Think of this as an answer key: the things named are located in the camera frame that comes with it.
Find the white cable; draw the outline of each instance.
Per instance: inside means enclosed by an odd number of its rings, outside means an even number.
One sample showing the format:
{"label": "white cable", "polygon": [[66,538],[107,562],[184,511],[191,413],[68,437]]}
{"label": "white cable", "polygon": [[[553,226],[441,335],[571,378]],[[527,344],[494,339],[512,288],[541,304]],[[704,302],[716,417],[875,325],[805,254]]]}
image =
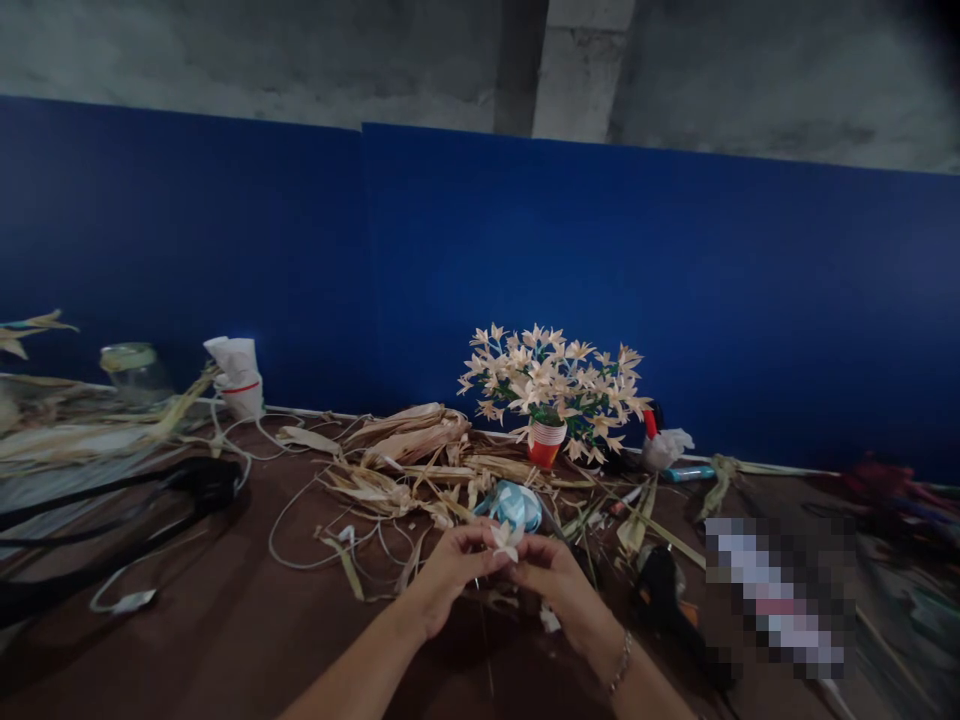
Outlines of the white cable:
{"label": "white cable", "polygon": [[[160,533],[164,532],[165,530],[168,530],[168,529],[172,528],[172,527],[173,527],[174,525],[176,525],[178,522],[180,522],[180,521],[177,520],[176,522],[172,522],[172,523],[170,523],[169,525],[167,525],[166,527],[161,528],[160,530],[157,530],[157,532],[155,532],[153,535],[151,535],[148,539],[152,540],[153,538],[155,538],[155,537],[156,537],[157,535],[159,535]],[[136,565],[137,563],[141,563],[141,562],[143,562],[144,560],[149,560],[150,558],[156,557],[157,555],[162,555],[163,553],[167,552],[167,550],[173,550],[174,548],[180,547],[181,545],[186,545],[188,542],[192,542],[192,541],[196,540],[198,537],[200,537],[200,536],[202,536],[202,535],[205,535],[206,532],[207,532],[206,530],[201,530],[200,532],[196,533],[195,535],[191,535],[190,537],[186,538],[185,540],[181,540],[181,541],[178,542],[178,543],[174,543],[173,545],[168,545],[168,546],[165,547],[165,548],[162,548],[162,549],[160,549],[160,550],[156,550],[156,551],[150,553],[149,555],[144,555],[144,556],[141,557],[141,558],[137,558],[136,560],[134,560],[134,561],[133,561],[132,563],[130,563],[129,565],[127,565],[127,566],[125,566],[125,567],[122,567],[122,568],[120,568],[119,570],[117,570],[113,575],[111,575],[111,576],[107,579],[107,581],[100,587],[100,589],[97,590],[97,593],[90,599],[90,604],[89,604],[90,611],[91,611],[91,612],[95,612],[95,613],[117,613],[117,614],[119,614],[119,613],[121,613],[121,612],[130,612],[130,611],[132,611],[132,610],[136,610],[136,609],[142,607],[143,605],[146,605],[148,602],[150,602],[150,600],[153,599],[153,596],[154,596],[154,595],[156,594],[156,592],[157,592],[156,589],[146,590],[146,591],[137,592],[137,593],[131,593],[130,595],[126,595],[126,596],[120,598],[120,600],[119,600],[115,605],[107,605],[107,606],[101,605],[101,604],[100,604],[100,598],[103,597],[103,594],[110,588],[111,585],[113,585],[113,583],[116,581],[116,579],[117,579],[118,577],[120,577],[121,575],[123,575],[124,572],[126,572],[129,568],[133,567],[133,566]]]}

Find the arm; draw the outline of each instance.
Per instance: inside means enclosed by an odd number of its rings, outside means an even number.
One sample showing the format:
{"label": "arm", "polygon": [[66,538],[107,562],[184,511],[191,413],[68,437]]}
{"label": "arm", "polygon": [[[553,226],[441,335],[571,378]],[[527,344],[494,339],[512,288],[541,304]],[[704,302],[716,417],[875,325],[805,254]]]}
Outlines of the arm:
{"label": "arm", "polygon": [[[570,644],[587,660],[604,688],[608,687],[623,657],[623,627],[590,586],[566,545],[528,535],[517,552],[522,562],[511,570],[513,581],[550,604]],[[683,698],[637,642],[611,701],[619,720],[694,719]]]}
{"label": "arm", "polygon": [[443,628],[464,585],[503,568],[488,528],[467,525],[440,538],[417,579],[370,623],[327,672],[281,715],[281,720],[378,720],[417,650]]}

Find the blue patterned object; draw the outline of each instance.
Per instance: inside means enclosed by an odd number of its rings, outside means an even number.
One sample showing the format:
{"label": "blue patterned object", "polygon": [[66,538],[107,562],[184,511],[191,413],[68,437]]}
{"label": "blue patterned object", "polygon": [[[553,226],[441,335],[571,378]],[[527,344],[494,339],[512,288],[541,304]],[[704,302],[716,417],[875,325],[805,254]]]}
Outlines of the blue patterned object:
{"label": "blue patterned object", "polygon": [[523,531],[532,533],[540,527],[543,510],[540,498],[529,488],[508,480],[500,480],[497,487],[477,505],[476,515],[489,514],[501,525],[509,522],[511,527],[523,526]]}

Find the glass jar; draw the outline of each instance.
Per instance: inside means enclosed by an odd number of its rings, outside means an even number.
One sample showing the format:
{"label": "glass jar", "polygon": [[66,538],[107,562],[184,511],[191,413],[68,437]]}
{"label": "glass jar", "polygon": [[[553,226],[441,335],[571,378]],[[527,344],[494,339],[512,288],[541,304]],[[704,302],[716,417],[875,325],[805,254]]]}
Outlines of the glass jar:
{"label": "glass jar", "polygon": [[150,408],[173,395],[167,371],[150,343],[108,345],[100,351],[100,367],[130,408]]}

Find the small bottle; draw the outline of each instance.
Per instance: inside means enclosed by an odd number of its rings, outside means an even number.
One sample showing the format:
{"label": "small bottle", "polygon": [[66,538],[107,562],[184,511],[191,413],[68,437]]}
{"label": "small bottle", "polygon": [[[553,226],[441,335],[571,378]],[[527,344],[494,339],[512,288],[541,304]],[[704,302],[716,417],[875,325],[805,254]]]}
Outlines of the small bottle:
{"label": "small bottle", "polygon": [[664,477],[670,482],[687,482],[688,480],[709,480],[716,477],[710,465],[701,465],[692,468],[671,468],[663,471]]}

